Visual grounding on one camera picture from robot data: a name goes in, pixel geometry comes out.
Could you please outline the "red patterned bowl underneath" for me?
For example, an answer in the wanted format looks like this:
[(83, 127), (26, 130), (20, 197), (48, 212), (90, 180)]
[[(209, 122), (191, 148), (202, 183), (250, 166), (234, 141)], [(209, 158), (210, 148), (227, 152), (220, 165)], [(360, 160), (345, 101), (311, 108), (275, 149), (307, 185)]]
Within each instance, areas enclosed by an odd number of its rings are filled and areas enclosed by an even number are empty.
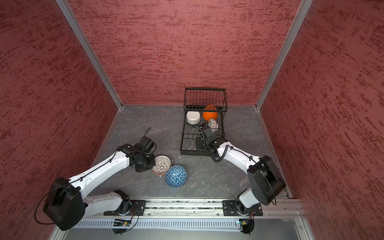
[(171, 160), (167, 156), (157, 156), (155, 157), (155, 165), (152, 168), (152, 171), (157, 176), (163, 176), (171, 167)]

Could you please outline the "orange plastic bowl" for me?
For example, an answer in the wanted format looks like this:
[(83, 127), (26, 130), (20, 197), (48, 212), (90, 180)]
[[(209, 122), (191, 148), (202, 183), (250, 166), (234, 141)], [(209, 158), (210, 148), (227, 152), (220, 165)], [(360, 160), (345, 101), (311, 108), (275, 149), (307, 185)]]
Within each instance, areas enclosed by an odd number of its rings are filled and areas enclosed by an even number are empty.
[(216, 120), (218, 118), (217, 108), (214, 105), (208, 105), (204, 108), (203, 119), (210, 121), (211, 119)]

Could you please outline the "white pink bowl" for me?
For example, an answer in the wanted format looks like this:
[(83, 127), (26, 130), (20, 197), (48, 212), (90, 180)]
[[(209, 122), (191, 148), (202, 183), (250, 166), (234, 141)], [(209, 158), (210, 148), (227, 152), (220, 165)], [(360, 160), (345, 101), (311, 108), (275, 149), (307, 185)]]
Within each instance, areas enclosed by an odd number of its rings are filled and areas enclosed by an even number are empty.
[(190, 125), (199, 124), (201, 120), (201, 114), (200, 112), (188, 111), (186, 113), (186, 120), (187, 120), (187, 123)]

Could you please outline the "green patterned ceramic bowl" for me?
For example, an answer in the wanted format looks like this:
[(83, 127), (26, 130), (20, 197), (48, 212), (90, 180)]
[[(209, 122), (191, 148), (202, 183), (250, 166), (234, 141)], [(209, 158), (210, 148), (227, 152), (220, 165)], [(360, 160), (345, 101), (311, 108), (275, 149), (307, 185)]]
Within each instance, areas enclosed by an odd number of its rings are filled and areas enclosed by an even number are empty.
[(211, 129), (211, 131), (213, 133), (215, 133), (216, 131), (219, 130), (219, 124), (217, 123), (217, 121), (213, 118), (210, 118), (209, 122), (208, 122), (208, 126), (209, 128)]

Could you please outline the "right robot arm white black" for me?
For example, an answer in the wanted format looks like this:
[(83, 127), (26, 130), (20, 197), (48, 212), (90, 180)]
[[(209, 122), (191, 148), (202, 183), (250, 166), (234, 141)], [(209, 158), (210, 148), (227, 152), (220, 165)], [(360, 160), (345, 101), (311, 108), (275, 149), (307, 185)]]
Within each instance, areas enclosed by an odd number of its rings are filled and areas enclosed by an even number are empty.
[(248, 214), (252, 207), (261, 204), (277, 204), (276, 197), (287, 184), (271, 157), (258, 157), (235, 147), (223, 137), (216, 137), (208, 124), (194, 126), (198, 130), (205, 152), (215, 163), (228, 161), (248, 176), (250, 188), (236, 197), (236, 210)]

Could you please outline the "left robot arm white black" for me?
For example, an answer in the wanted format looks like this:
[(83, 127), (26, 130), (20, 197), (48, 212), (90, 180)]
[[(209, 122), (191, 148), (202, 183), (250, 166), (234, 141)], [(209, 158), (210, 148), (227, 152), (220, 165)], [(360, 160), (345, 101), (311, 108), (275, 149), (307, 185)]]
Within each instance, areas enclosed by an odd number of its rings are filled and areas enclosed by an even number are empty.
[(43, 198), (43, 212), (60, 230), (67, 231), (77, 225), (83, 218), (108, 214), (112, 216), (135, 215), (131, 198), (121, 190), (109, 194), (90, 196), (90, 193), (114, 174), (133, 167), (141, 173), (155, 166), (154, 153), (157, 144), (143, 136), (133, 145), (125, 144), (117, 147), (115, 152), (81, 174), (69, 179), (56, 179)]

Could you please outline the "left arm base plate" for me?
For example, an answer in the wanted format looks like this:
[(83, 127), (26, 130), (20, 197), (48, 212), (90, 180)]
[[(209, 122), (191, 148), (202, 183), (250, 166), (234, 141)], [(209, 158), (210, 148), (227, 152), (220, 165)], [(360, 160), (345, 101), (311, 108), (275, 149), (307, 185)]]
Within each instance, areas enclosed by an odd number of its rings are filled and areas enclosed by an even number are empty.
[(146, 208), (146, 203), (146, 200), (124, 200), (117, 210), (104, 212), (103, 215), (129, 217), (137, 214), (142, 216)]

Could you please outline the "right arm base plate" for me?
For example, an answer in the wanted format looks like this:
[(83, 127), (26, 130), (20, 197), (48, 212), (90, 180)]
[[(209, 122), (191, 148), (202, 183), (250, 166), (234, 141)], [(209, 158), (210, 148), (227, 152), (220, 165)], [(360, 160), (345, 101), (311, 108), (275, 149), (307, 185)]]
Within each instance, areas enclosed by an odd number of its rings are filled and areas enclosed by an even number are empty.
[(245, 207), (240, 201), (224, 200), (223, 213), (226, 217), (242, 216), (242, 217), (261, 217), (263, 216), (263, 210), (261, 204), (253, 205), (252, 207)]

